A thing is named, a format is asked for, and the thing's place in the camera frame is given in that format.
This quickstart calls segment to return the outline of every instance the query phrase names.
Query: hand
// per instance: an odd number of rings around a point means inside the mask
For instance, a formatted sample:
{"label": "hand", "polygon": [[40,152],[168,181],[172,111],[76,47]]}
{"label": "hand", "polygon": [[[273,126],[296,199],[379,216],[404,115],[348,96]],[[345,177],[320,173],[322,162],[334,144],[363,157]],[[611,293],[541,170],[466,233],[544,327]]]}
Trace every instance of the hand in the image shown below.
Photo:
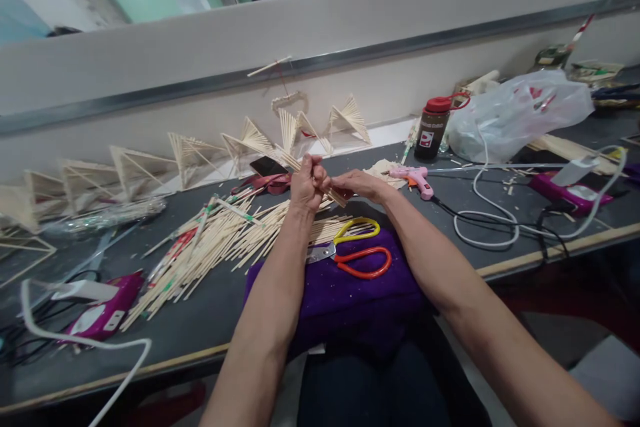
{"label": "hand", "polygon": [[387,195],[395,192],[395,188],[387,182],[362,170],[351,170],[339,177],[334,177],[331,179],[331,184],[334,189],[350,190],[373,203],[382,203]]}
{"label": "hand", "polygon": [[309,155],[302,159],[301,169],[291,178],[291,206],[302,207],[315,214],[322,197],[323,190],[331,188],[331,179],[324,167],[320,166],[320,155]]}

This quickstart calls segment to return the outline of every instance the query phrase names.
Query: scissors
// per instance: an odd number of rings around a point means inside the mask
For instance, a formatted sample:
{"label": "scissors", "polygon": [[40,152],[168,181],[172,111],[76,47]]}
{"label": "scissors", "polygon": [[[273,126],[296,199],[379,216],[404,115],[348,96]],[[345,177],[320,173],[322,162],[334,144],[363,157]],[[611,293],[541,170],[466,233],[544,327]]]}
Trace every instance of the scissors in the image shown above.
{"label": "scissors", "polygon": [[[366,234],[354,235],[349,237],[343,237],[345,232],[357,224],[370,224],[373,226],[372,232],[367,232]],[[384,274],[391,265],[391,252],[384,247],[372,247],[368,249],[361,250],[360,252],[355,252],[354,254],[349,254],[346,256],[340,256],[337,254],[335,246],[337,244],[342,244],[343,242],[350,242],[352,240],[362,240],[366,238],[375,237],[380,233],[380,225],[370,218],[359,217],[356,219],[347,222],[341,229],[340,232],[336,234],[333,238],[333,241],[328,246],[321,247],[312,247],[307,250],[307,264],[314,264],[315,262],[319,262],[320,260],[324,260],[325,258],[331,257],[335,260],[337,267],[341,270],[344,270],[348,274],[351,274],[354,277],[358,277],[365,280],[375,279]],[[350,262],[351,260],[355,260],[358,258],[366,257],[371,254],[382,253],[387,255],[387,260],[385,263],[375,272],[360,272],[359,270],[354,270],[349,267],[345,262]]]}

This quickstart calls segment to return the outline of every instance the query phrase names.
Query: gray table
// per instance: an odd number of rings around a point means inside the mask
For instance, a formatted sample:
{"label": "gray table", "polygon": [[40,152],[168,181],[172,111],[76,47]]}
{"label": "gray table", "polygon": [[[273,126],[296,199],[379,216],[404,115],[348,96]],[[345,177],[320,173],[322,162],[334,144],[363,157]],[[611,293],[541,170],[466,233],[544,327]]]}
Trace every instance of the gray table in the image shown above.
{"label": "gray table", "polygon": [[[636,119],[635,112],[619,112],[609,119],[590,117],[576,127],[556,131],[554,134],[578,141],[587,147],[597,148],[619,143],[621,136],[634,133]],[[388,145],[326,159],[324,165],[329,174],[337,175],[349,169],[368,168],[382,158],[395,160],[401,157],[402,152],[403,145]],[[450,155],[441,156],[432,166],[455,167],[451,158],[455,159]],[[640,161],[640,149],[631,147],[630,161]],[[409,157],[407,165],[412,163],[413,158]],[[474,175],[432,175],[429,181],[436,195],[456,210],[491,211],[491,207],[471,190],[470,179]],[[513,174],[501,170],[487,172],[479,188],[491,199],[514,211],[522,222],[535,222],[548,201],[528,188],[528,179],[524,177],[518,179],[513,195],[507,195],[503,190],[502,181],[512,176]],[[162,258],[169,244],[143,260],[139,259],[140,255],[193,216],[212,194],[224,195],[235,184],[237,181],[226,181],[222,185],[210,185],[169,197],[169,205],[161,216],[136,229],[107,251],[101,263],[104,276],[112,278],[140,268],[148,272]],[[625,197],[616,199],[601,209],[597,218],[604,224],[593,222],[578,240],[569,243],[572,254],[603,248],[640,236],[640,209],[637,207],[640,191],[633,188],[630,190]],[[404,189],[404,192],[411,203],[447,235],[473,267],[488,280],[539,263],[541,256],[535,239],[522,238],[504,250],[488,251],[474,248],[455,235],[450,215],[433,203],[421,201],[416,191],[409,193]],[[256,199],[254,205],[266,208],[283,201],[287,195],[288,193],[279,197],[262,195]],[[354,216],[366,215],[377,218],[383,225],[388,224],[380,208],[364,199],[352,199],[346,210]],[[551,218],[545,224],[559,233],[569,233],[576,228],[575,224],[564,217]],[[464,225],[464,228],[468,236],[488,242],[497,242],[510,236],[507,232],[494,232],[469,225]],[[57,245],[61,247],[59,253],[49,262],[45,262],[33,275],[38,278],[40,275],[51,277],[59,270],[68,269],[90,255],[96,244],[96,239],[79,243],[60,243]],[[245,288],[244,270],[231,273],[231,266],[230,263],[218,265],[187,302],[167,304],[152,321],[138,320],[125,333],[118,333],[112,338],[113,342],[143,337],[152,339],[153,347],[137,377],[138,381],[204,363],[219,365],[226,350],[225,345],[231,339],[239,318]],[[10,289],[3,292],[0,312],[3,312],[5,318],[15,313],[16,291]],[[30,365],[4,373],[5,387],[0,390],[0,414],[44,406],[110,388],[120,382],[121,374],[129,371],[139,353],[138,349],[116,352],[93,350],[74,355],[68,348],[60,352],[49,352]]]}

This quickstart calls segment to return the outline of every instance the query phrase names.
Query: plastic bag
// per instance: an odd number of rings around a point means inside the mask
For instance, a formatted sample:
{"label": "plastic bag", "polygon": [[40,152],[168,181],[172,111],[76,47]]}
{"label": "plastic bag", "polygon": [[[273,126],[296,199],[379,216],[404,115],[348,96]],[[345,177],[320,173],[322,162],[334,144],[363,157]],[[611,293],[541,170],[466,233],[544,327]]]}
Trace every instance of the plastic bag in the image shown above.
{"label": "plastic bag", "polygon": [[571,82],[562,70],[542,70],[515,77],[498,88],[471,97],[452,112],[449,145],[460,157],[490,163],[509,161],[522,147],[545,133],[582,122],[593,111],[589,88]]}

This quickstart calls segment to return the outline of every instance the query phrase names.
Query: yellow scissors handle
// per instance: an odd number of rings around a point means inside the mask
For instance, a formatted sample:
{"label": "yellow scissors handle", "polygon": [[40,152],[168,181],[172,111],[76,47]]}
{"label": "yellow scissors handle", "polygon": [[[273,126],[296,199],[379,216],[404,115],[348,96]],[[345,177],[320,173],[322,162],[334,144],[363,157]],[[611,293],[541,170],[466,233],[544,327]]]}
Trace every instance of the yellow scissors handle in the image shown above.
{"label": "yellow scissors handle", "polygon": [[[373,232],[368,232],[366,234],[360,234],[355,236],[343,237],[343,235],[347,230],[349,230],[349,228],[357,224],[370,224],[373,226]],[[358,217],[347,222],[345,226],[340,229],[340,232],[338,232],[336,236],[333,238],[333,243],[337,245],[337,244],[341,244],[342,242],[350,242],[351,240],[362,240],[365,238],[375,237],[379,233],[380,233],[380,225],[374,219],[369,219],[366,217]]]}

